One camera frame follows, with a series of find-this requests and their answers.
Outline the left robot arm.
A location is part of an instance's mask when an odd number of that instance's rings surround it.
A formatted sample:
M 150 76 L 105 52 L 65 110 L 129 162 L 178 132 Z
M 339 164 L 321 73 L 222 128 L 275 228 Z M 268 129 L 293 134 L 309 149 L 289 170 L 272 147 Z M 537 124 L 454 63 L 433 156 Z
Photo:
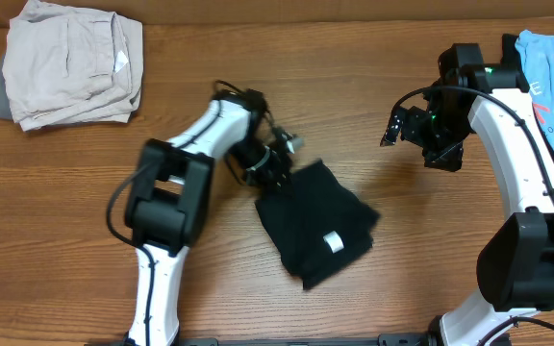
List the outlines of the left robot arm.
M 270 119 L 259 91 L 222 89 L 181 134 L 144 144 L 123 183 L 130 190 L 124 223 L 138 258 L 136 311 L 125 344 L 177 343 L 185 261 L 208 218 L 218 161 L 232 157 L 245 185 L 277 189 L 289 182 L 290 157 L 303 140 L 271 124 L 273 139 L 264 142 L 256 133 Z

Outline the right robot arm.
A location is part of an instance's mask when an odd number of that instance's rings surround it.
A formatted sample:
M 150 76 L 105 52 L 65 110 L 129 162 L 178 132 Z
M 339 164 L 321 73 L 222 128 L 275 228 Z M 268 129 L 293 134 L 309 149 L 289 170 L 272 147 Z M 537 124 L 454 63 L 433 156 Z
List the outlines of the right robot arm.
M 397 101 L 382 144 L 406 140 L 424 164 L 449 172 L 477 135 L 499 186 L 504 223 L 481 251 L 477 286 L 424 333 L 381 334 L 382 345 L 507 345 L 521 322 L 554 309 L 554 160 L 534 114 L 529 86 L 512 55 L 485 63 L 475 43 L 440 54 L 440 76 L 419 94 L 425 108 Z

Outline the black printed t-shirt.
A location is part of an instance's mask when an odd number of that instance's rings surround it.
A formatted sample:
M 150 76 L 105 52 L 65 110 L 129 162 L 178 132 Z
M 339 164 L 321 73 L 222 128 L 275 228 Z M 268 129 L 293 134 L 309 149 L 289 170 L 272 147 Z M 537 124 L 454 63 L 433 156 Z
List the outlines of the black printed t-shirt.
M 518 36 L 512 34 L 503 34 L 501 38 L 502 57 L 500 63 L 502 65 L 520 66 L 520 54 L 516 49 L 516 41 Z

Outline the folded beige pants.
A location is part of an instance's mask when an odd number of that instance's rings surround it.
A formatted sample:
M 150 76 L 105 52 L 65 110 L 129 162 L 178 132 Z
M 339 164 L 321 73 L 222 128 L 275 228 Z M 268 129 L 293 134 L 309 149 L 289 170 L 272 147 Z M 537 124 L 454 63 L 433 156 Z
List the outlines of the folded beige pants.
M 25 131 L 126 123 L 139 108 L 143 25 L 117 12 L 29 1 L 10 21 L 2 75 Z

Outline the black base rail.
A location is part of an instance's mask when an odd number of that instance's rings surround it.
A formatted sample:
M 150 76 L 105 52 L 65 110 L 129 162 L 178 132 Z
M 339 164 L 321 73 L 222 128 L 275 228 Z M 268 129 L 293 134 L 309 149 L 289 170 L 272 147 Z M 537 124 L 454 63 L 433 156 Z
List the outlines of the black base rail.
M 423 346 L 441 345 L 428 333 L 380 334 L 375 337 L 302 338 L 217 340 L 216 338 L 190 338 L 177 342 L 180 346 Z

